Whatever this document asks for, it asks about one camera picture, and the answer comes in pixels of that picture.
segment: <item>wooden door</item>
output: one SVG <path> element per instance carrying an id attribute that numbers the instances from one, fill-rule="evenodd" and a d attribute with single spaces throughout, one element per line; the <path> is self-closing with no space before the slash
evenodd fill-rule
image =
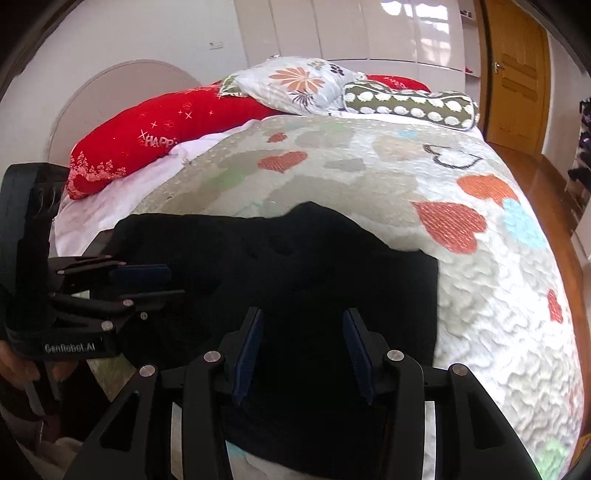
<path id="1" fill-rule="evenodd" d="M 512 0 L 486 0 L 492 43 L 487 141 L 541 153 L 550 96 L 546 30 Z"/>

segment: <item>white sheet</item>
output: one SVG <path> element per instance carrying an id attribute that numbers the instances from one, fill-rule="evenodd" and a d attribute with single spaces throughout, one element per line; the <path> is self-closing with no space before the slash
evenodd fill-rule
<path id="1" fill-rule="evenodd" d="M 374 119 L 393 124 L 433 126 L 425 120 L 384 113 L 363 115 L 361 113 L 332 112 L 331 116 Z M 176 145 L 168 155 L 127 177 L 114 180 L 101 192 L 83 200 L 71 200 L 65 195 L 61 201 L 60 211 L 54 220 L 57 255 L 61 257 L 82 255 L 99 232 L 114 228 L 117 222 L 127 217 L 144 197 L 181 171 L 184 162 L 202 155 L 224 138 L 246 130 L 258 122 L 259 120 L 250 120 L 240 127 L 220 134 L 205 135 L 198 140 Z M 463 133 L 483 140 L 482 134 L 476 127 Z"/>

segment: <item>finger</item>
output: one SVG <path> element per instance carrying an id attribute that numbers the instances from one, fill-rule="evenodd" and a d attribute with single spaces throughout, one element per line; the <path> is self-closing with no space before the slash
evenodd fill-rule
<path id="1" fill-rule="evenodd" d="M 63 382 L 66 380 L 76 367 L 78 366 L 78 360 L 67 360 L 64 362 L 58 362 L 53 367 L 51 367 L 51 374 L 55 381 Z"/>
<path id="2" fill-rule="evenodd" d="M 4 340 L 0 340 L 0 361 L 20 379 L 33 382 L 40 378 L 35 364 L 20 358 Z"/>
<path id="3" fill-rule="evenodd" d="M 0 360 L 0 377 L 2 377 L 4 380 L 8 381 L 13 387 L 15 387 L 19 390 L 25 389 L 25 385 L 22 383 L 22 380 L 19 379 L 14 373 L 12 373 L 12 370 L 10 370 L 6 365 L 4 365 L 1 360 Z"/>

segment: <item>red heart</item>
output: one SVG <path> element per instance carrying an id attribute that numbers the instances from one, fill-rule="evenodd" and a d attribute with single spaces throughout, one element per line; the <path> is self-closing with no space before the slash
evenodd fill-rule
<path id="1" fill-rule="evenodd" d="M 285 135 L 285 133 L 279 132 L 277 134 L 271 135 L 269 137 L 269 140 L 267 140 L 267 143 L 283 142 L 286 138 L 287 138 L 287 135 Z"/>
<path id="2" fill-rule="evenodd" d="M 503 200 L 513 199 L 519 202 L 515 192 L 500 178 L 494 175 L 468 175 L 456 180 L 464 192 L 477 199 L 493 199 L 502 207 Z"/>
<path id="3" fill-rule="evenodd" d="M 486 220 L 460 203 L 412 202 L 424 227 L 440 245 L 455 254 L 472 254 L 477 249 L 475 233 L 486 230 Z"/>
<path id="4" fill-rule="evenodd" d="M 263 158 L 258 163 L 258 167 L 264 170 L 274 170 L 284 173 L 307 158 L 308 154 L 306 152 L 287 152 L 283 155 Z"/>
<path id="5" fill-rule="evenodd" d="M 556 298 L 556 292 L 551 288 L 548 290 L 548 309 L 550 311 L 550 320 L 552 322 L 562 323 L 562 308 L 558 299 Z"/>

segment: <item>quilted bedspread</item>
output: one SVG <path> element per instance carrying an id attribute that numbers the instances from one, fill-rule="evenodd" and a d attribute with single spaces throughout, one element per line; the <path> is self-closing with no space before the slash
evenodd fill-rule
<path id="1" fill-rule="evenodd" d="M 192 161 L 135 213 L 275 216 L 307 200 L 347 215 L 392 248 L 439 260 L 434 366 L 466 364 L 542 477 L 564 474 L 583 416 L 570 310 L 530 204 L 484 142 L 429 125 L 270 118 Z M 434 410 L 426 408 L 429 479 L 435 429 Z M 236 447 L 229 453 L 235 478 L 294 475 Z"/>

